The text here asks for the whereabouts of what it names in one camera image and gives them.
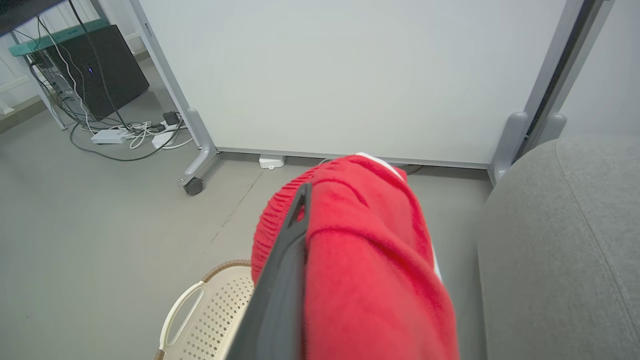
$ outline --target red cloth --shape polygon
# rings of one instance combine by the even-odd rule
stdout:
[[[252,276],[266,262],[296,190],[313,184],[307,231],[307,359],[458,359],[453,306],[434,273],[418,200],[363,156],[311,168],[269,201]]]

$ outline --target gray fabric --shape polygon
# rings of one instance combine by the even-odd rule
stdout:
[[[575,138],[517,161],[478,232],[488,357],[640,358],[640,140]]]

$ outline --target perforated basket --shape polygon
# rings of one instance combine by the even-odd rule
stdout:
[[[164,321],[155,359],[224,359],[252,294],[249,261],[229,261],[211,270],[174,303]],[[197,296],[196,301],[170,342],[175,315],[192,295]]]

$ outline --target white basket handle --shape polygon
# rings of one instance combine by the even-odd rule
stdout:
[[[193,311],[198,306],[198,303],[200,303],[200,299],[202,298],[202,295],[204,294],[204,291],[196,299],[196,302],[193,304],[193,307],[191,308],[191,310],[189,310],[189,314],[184,319],[184,321],[182,322],[182,325],[180,326],[180,329],[178,329],[178,332],[176,332],[175,336],[173,337],[173,341],[171,341],[171,343],[169,343],[168,340],[167,340],[167,337],[169,336],[169,329],[171,329],[171,325],[173,325],[173,319],[175,318],[175,315],[178,313],[178,310],[180,310],[180,308],[182,307],[184,302],[194,292],[196,292],[196,291],[198,291],[198,289],[202,288],[202,285],[204,285],[204,282],[202,282],[202,281],[198,281],[194,285],[191,285],[190,288],[188,288],[184,293],[182,293],[182,295],[180,295],[178,300],[176,300],[175,303],[173,304],[173,306],[171,307],[171,310],[169,310],[169,313],[166,315],[166,319],[164,319],[164,325],[162,326],[162,331],[160,332],[160,350],[166,351],[166,349],[169,348],[170,346],[172,346],[175,343],[175,341],[178,339],[178,337],[180,336],[180,333],[182,332],[184,326],[189,321],[189,318],[191,318],[191,315],[193,314]]]

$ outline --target red sweatshirt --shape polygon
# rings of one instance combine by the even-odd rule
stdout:
[[[406,173],[353,155],[285,185],[260,217],[255,282],[298,187],[313,184],[307,231],[307,359],[458,359],[449,296]]]

